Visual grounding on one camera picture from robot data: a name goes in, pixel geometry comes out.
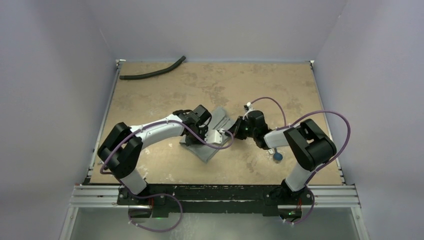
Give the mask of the grey cloth napkin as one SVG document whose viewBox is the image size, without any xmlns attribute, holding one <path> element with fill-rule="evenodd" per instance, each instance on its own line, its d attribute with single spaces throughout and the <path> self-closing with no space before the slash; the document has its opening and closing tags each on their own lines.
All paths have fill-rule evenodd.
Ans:
<svg viewBox="0 0 424 240">
<path fill-rule="evenodd" d="M 211 112 L 211 121 L 208 124 L 204 141 L 214 147 L 223 147 L 225 143 L 231 140 L 231 137 L 225 132 L 220 132 L 220 130 L 229 130 L 234 123 L 235 121 L 230 118 L 223 107 L 215 108 Z M 187 145 L 188 138 L 186 135 L 182 137 L 179 143 L 204 163 L 207 163 L 219 151 L 202 143 Z"/>
</svg>

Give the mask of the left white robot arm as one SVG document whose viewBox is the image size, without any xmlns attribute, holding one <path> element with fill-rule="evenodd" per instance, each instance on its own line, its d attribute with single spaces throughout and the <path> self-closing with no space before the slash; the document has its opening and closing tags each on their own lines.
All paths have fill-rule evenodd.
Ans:
<svg viewBox="0 0 424 240">
<path fill-rule="evenodd" d="M 97 150 L 103 161 L 101 174 L 110 171 L 130 191 L 129 197 L 138 205 L 149 199 L 147 182 L 137 170 L 141 151 L 163 140 L 184 136 L 190 145 L 200 145 L 208 131 L 212 114 L 203 106 L 180 109 L 157 121 L 128 126 L 117 123 Z"/>
</svg>

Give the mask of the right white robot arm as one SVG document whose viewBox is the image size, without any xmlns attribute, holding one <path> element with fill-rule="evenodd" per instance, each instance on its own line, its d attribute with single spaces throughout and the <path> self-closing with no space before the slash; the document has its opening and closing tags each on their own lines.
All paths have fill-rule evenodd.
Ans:
<svg viewBox="0 0 424 240">
<path fill-rule="evenodd" d="M 288 204 L 300 198 L 313 171 L 337 153 L 335 144 L 312 119 L 306 119 L 297 126 L 272 130 L 263 112 L 252 110 L 245 116 L 239 116 L 229 132 L 239 140 L 252 138 L 263 150 L 290 147 L 296 164 L 280 186 L 268 194 L 270 197 L 278 196 Z"/>
</svg>

